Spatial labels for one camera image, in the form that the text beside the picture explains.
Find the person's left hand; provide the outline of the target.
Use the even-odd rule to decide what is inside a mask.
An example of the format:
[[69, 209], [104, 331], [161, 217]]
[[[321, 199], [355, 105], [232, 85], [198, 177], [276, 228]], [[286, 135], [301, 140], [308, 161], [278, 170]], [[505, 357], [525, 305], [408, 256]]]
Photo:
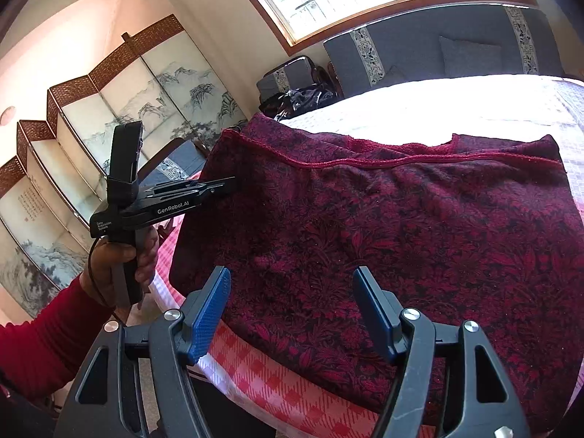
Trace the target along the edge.
[[131, 260], [138, 260], [135, 280], [143, 290], [146, 290], [154, 278], [159, 248], [160, 237], [152, 226], [146, 232], [143, 249], [139, 251], [128, 244], [111, 243], [107, 239], [99, 240], [79, 277], [81, 288], [102, 306], [114, 307], [114, 268]]

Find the red sleeved left forearm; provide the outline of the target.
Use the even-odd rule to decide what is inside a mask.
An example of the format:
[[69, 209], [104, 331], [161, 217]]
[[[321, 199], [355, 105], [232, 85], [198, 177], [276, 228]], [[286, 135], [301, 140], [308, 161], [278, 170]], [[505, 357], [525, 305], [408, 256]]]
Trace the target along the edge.
[[1, 327], [1, 382], [29, 400], [63, 388], [111, 313], [74, 279], [34, 320]]

